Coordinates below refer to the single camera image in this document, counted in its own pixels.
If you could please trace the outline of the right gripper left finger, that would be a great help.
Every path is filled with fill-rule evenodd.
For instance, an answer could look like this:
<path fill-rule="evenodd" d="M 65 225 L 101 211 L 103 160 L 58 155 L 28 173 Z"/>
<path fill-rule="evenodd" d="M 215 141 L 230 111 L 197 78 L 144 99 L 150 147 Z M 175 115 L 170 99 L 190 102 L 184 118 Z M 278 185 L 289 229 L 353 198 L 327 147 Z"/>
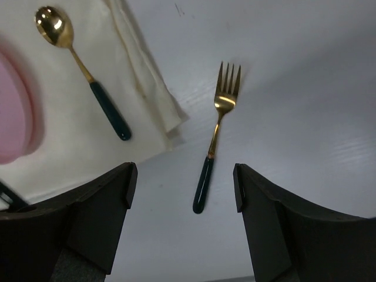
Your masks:
<path fill-rule="evenodd" d="M 104 281 L 136 182 L 136 165 L 124 163 L 16 212 L 1 210 L 1 280 Z"/>

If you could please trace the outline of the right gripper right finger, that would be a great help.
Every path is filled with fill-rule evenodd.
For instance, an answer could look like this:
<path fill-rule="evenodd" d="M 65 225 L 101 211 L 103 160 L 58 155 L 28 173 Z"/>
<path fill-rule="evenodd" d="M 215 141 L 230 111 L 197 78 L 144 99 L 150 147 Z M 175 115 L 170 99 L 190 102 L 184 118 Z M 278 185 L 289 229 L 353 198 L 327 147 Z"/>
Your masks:
<path fill-rule="evenodd" d="M 319 206 L 246 164 L 233 179 L 256 281 L 375 280 L 375 219 Z"/>

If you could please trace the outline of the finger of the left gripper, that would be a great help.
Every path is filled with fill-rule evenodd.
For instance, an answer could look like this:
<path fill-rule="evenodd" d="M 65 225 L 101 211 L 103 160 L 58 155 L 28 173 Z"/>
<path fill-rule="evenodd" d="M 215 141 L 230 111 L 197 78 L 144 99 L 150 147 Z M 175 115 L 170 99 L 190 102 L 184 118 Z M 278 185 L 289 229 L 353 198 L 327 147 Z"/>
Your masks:
<path fill-rule="evenodd" d="M 28 202 L 26 202 L 21 196 L 15 193 L 4 183 L 0 182 L 0 187 L 1 200 L 8 205 L 7 211 L 15 212 L 29 206 Z"/>

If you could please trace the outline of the cream cloth placemat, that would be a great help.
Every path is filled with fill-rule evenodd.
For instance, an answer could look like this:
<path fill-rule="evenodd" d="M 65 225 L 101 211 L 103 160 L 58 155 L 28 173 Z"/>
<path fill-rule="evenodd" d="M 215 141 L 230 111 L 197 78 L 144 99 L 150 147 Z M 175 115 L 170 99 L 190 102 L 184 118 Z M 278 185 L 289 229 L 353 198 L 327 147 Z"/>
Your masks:
<path fill-rule="evenodd" d="M 115 133 L 69 51 L 39 34 L 33 18 L 46 4 L 1 2 L 1 48 L 29 87 L 36 113 L 31 147 L 1 166 L 1 180 L 27 199 L 169 151 L 169 134 L 182 123 L 125 1 L 49 4 L 70 17 L 73 46 L 131 128 L 128 141 Z"/>

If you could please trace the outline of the pink plastic plate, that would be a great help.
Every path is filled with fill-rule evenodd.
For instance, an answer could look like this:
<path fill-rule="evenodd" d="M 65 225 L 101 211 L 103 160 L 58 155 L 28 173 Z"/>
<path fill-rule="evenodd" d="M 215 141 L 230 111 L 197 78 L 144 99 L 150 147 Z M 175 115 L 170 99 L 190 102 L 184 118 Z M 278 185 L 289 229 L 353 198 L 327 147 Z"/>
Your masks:
<path fill-rule="evenodd" d="M 44 134 L 36 74 L 19 48 L 1 35 L 1 164 L 35 152 Z"/>

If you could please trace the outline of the gold spoon green handle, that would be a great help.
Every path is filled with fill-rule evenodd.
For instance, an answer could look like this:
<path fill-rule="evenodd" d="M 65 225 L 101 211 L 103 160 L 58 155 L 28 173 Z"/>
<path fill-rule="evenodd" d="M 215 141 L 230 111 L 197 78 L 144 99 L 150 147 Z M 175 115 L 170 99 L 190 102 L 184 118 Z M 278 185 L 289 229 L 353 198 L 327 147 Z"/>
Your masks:
<path fill-rule="evenodd" d="M 129 125 L 108 96 L 105 88 L 92 76 L 75 52 L 73 25 L 67 14 L 53 6 L 42 6 L 35 12 L 34 21 L 38 32 L 46 41 L 55 47 L 70 51 L 117 136 L 122 141 L 130 140 L 132 131 Z"/>

